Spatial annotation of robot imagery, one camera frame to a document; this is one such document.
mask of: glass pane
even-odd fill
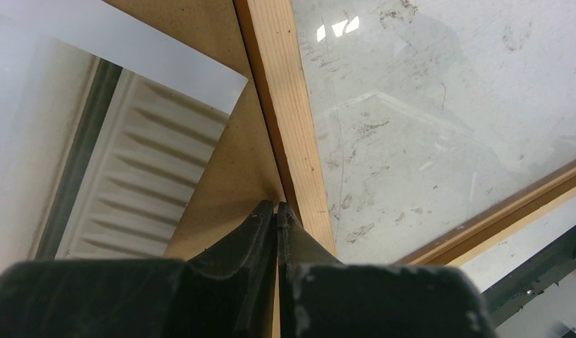
[[[397,261],[576,159],[576,1],[293,9],[343,261]]]

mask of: white paper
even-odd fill
[[[0,0],[0,14],[230,114],[246,78],[101,0]]]

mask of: white wall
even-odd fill
[[[29,255],[93,62],[0,15],[0,273]]]

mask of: wooden strip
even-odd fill
[[[470,261],[476,256],[479,256],[487,249],[491,248],[494,245],[497,245],[499,242],[515,234],[518,230],[521,230],[530,223],[533,223],[535,220],[538,220],[539,218],[545,216],[550,211],[558,208],[559,206],[573,199],[574,197],[576,197],[576,187],[572,188],[570,191],[564,194],[561,194],[560,196],[558,196],[558,198],[537,209],[535,212],[530,213],[524,218],[521,218],[519,221],[507,227],[506,229],[498,232],[493,237],[488,238],[485,242],[482,242],[481,244],[475,246],[471,250],[453,259],[451,262],[448,263],[448,265],[458,267],[462,266],[464,263]]]
[[[576,161],[403,258],[405,264],[461,264],[506,234],[576,195]]]
[[[305,229],[335,254],[290,0],[234,0],[284,185]]]

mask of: black plastic part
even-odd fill
[[[187,262],[170,337],[269,337],[275,287],[273,204]]]
[[[574,331],[568,331],[562,336],[562,338],[576,338],[576,333]]]
[[[19,263],[0,277],[2,337],[161,337],[184,262]]]
[[[481,296],[459,270],[344,265],[287,204],[277,220],[282,338],[496,337]]]
[[[19,263],[0,277],[0,337],[269,337],[273,204],[188,262]]]

